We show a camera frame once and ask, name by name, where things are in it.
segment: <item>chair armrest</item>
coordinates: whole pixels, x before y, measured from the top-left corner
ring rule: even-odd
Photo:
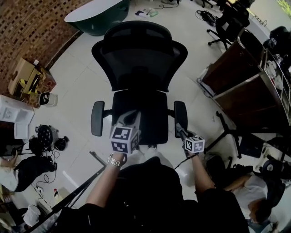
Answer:
[[[91,114],[91,133],[98,137],[103,131],[104,105],[104,101],[95,102]]]
[[[188,116],[185,103],[181,101],[175,101],[174,112],[175,112],[175,137],[180,138],[180,136],[178,136],[178,131],[176,129],[177,123],[179,123],[185,129],[185,131],[187,131],[188,129]]]

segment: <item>white box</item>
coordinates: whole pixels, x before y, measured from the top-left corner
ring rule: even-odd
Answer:
[[[0,95],[0,121],[29,125],[34,114],[26,103]]]
[[[203,152],[204,146],[205,140],[198,135],[186,138],[185,140],[185,149],[193,154]]]
[[[110,136],[112,150],[114,152],[131,154],[140,141],[139,137],[139,131],[136,129],[115,126]]]

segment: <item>brick wall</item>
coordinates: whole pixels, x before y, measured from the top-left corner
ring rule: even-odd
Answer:
[[[0,94],[20,57],[46,67],[77,32],[65,16],[90,0],[0,0]]]

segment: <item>wristwatch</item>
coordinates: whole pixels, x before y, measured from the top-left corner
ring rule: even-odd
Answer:
[[[116,166],[116,167],[122,167],[127,161],[126,154],[124,154],[125,159],[122,161],[114,159],[114,158],[112,158],[112,156],[113,156],[113,154],[109,155],[108,160],[107,160],[107,164],[111,164],[111,165]]]
[[[194,154],[190,155],[190,153],[189,153],[187,150],[185,150],[185,154],[186,154],[186,157],[187,157],[187,158],[193,158],[193,157],[195,157],[196,155],[199,155],[199,153],[194,153]]]

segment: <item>white shirt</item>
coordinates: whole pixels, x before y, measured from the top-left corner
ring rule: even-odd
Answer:
[[[250,209],[248,205],[258,199],[267,198],[268,188],[266,182],[258,176],[251,176],[245,185],[233,191],[241,211],[246,219],[250,219]]]
[[[18,170],[10,167],[1,167],[3,159],[0,158],[0,184],[10,191],[14,191],[18,185]]]

